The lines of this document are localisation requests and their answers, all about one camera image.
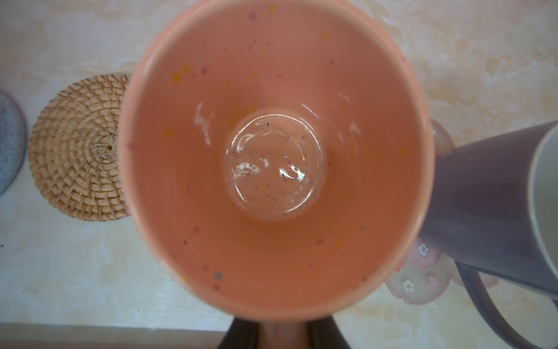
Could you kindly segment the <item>peach orange mug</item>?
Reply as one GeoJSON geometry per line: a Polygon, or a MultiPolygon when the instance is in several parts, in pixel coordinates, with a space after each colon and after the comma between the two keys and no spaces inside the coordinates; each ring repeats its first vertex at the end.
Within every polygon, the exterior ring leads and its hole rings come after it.
{"type": "Polygon", "coordinates": [[[420,83],[348,1],[197,2],[133,73],[117,141],[148,248],[258,348],[311,348],[310,321],[382,285],[432,192],[420,83]]]}

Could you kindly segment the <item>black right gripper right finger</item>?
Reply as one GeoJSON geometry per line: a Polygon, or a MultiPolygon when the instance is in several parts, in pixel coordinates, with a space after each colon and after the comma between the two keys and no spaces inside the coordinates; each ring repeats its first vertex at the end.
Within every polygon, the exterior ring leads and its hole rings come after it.
{"type": "Polygon", "coordinates": [[[332,316],[310,321],[308,334],[312,349],[350,349],[332,316]]]}

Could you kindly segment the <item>round grey felt coaster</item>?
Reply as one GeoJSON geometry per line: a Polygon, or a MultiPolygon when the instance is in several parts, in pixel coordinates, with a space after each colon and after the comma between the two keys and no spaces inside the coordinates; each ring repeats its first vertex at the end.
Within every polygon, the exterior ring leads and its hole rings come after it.
{"type": "Polygon", "coordinates": [[[1,90],[1,195],[22,167],[27,148],[27,125],[20,108],[1,90]]]}

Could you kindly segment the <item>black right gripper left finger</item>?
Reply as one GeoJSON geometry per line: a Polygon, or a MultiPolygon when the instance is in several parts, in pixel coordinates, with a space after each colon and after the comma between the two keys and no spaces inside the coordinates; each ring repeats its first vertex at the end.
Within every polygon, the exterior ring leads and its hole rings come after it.
{"type": "Polygon", "coordinates": [[[258,349],[259,324],[234,318],[217,349],[258,349]]]}

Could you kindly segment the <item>round woven rattan coaster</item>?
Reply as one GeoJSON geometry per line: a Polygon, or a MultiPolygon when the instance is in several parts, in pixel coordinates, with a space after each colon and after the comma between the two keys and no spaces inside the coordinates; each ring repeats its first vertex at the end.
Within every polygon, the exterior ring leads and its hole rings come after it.
{"type": "Polygon", "coordinates": [[[61,90],[31,132],[28,159],[41,195],[65,215],[90,222],[127,217],[117,130],[129,77],[105,74],[61,90]]]}

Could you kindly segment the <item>white lilac handled mug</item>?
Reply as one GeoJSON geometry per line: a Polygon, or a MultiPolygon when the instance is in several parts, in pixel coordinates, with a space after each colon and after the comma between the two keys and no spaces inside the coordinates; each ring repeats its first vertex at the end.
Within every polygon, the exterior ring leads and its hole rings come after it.
{"type": "Polygon", "coordinates": [[[557,123],[439,156],[420,237],[454,260],[486,324],[509,346],[531,348],[500,314],[481,275],[557,298],[557,123]]]}

